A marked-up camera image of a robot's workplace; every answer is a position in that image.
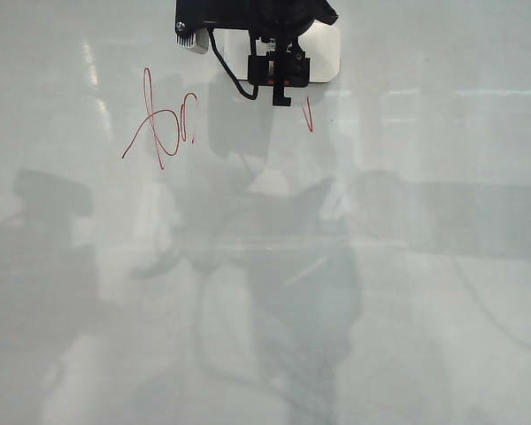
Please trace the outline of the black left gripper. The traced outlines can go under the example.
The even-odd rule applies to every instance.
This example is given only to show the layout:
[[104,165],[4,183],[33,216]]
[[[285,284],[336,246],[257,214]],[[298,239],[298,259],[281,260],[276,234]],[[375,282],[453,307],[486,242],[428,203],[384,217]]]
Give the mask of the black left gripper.
[[[175,31],[186,34],[203,28],[252,30],[263,34],[302,34],[315,21],[333,25],[339,18],[327,1],[185,0],[175,9]],[[310,83],[311,59],[298,38],[271,39],[265,54],[248,56],[252,86],[271,87],[273,106],[291,106],[286,88]]]

